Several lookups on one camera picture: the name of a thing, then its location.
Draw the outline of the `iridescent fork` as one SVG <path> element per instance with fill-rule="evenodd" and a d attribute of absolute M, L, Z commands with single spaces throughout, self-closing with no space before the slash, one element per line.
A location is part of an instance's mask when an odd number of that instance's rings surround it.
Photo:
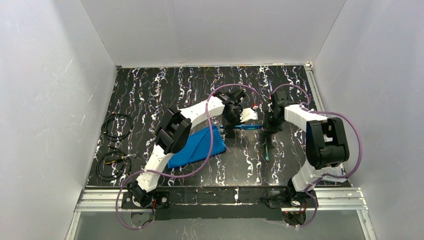
<path fill-rule="evenodd" d="M 268 145 L 267 138 L 265 138 L 264 140 L 264 151 L 265 151 L 265 160 L 268 162 L 270 159 L 270 156 L 269 156 L 269 145 Z"/>

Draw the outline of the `blue cloth napkin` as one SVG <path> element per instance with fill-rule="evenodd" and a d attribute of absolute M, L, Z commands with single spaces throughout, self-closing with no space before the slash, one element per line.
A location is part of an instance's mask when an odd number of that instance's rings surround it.
<path fill-rule="evenodd" d="M 190 135 L 184 148 L 170 158 L 167 167 L 169 169 L 179 168 L 205 160 L 209 153 L 211 143 L 213 143 L 211 156 L 224 153 L 227 147 L 216 125 L 212 126 L 212 135 L 213 141 L 211 141 L 211 131 L 209 127 L 205 127 Z"/>

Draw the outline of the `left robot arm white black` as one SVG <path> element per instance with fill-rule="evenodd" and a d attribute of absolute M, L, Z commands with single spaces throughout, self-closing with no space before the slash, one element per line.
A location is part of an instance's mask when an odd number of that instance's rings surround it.
<path fill-rule="evenodd" d="M 227 126 L 234 127 L 248 121 L 257 120 L 254 107 L 243 108 L 242 101 L 246 94 L 213 91 L 206 100 L 193 106 L 179 110 L 169 108 L 155 130 L 155 142 L 152 153 L 145 167 L 136 173 L 135 180 L 126 184 L 130 201 L 137 202 L 141 208 L 154 207 L 154 191 L 161 176 L 168 177 L 164 169 L 172 157 L 182 155 L 184 162 L 191 158 L 185 150 L 187 147 L 198 148 L 200 140 L 189 141 L 193 127 L 207 122 L 209 143 L 203 152 L 203 159 L 208 161 L 212 156 L 215 136 L 213 134 L 212 117 L 222 116 Z"/>

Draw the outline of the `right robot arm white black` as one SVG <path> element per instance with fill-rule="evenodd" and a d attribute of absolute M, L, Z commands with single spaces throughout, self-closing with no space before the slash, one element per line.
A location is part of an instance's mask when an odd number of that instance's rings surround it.
<path fill-rule="evenodd" d="M 268 135 L 277 134 L 285 122 L 305 133 L 305 162 L 287 183 L 289 200 L 308 198 L 316 183 L 324 177 L 344 178 L 335 172 L 350 157 L 342 119 L 307 111 L 289 99 L 285 91 L 274 91 L 264 112 L 263 130 Z"/>

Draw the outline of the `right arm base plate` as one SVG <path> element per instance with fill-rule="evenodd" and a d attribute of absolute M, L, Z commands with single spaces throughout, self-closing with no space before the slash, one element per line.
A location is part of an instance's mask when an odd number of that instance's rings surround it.
<path fill-rule="evenodd" d="M 313 190 L 308 193 L 295 192 L 285 187 L 265 192 L 259 202 L 270 209 L 280 209 L 286 225 L 300 227 L 307 223 L 307 210 L 317 206 L 313 197 L 316 197 Z"/>

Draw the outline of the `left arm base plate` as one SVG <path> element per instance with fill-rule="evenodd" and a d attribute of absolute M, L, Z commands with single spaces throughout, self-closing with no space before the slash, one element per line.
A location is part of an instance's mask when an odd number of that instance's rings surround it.
<path fill-rule="evenodd" d="M 127 189 L 123 194 L 120 207 L 122 209 L 168 209 L 171 204 L 171 195 L 168 191 L 153 190 L 142 193 L 141 190 Z"/>

